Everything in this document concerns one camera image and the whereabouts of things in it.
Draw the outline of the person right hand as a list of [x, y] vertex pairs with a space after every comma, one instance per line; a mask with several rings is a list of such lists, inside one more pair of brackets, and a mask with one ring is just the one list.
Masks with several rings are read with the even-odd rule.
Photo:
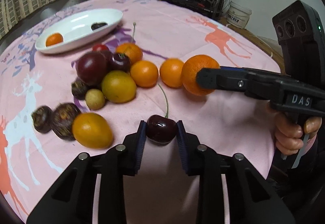
[[292, 123], [284, 113], [276, 111], [267, 103], [267, 111], [274, 116], [275, 145], [283, 155], [294, 155], [305, 147], [307, 153], [317, 139], [317, 133], [322, 125], [321, 117], [309, 118], [303, 127]]

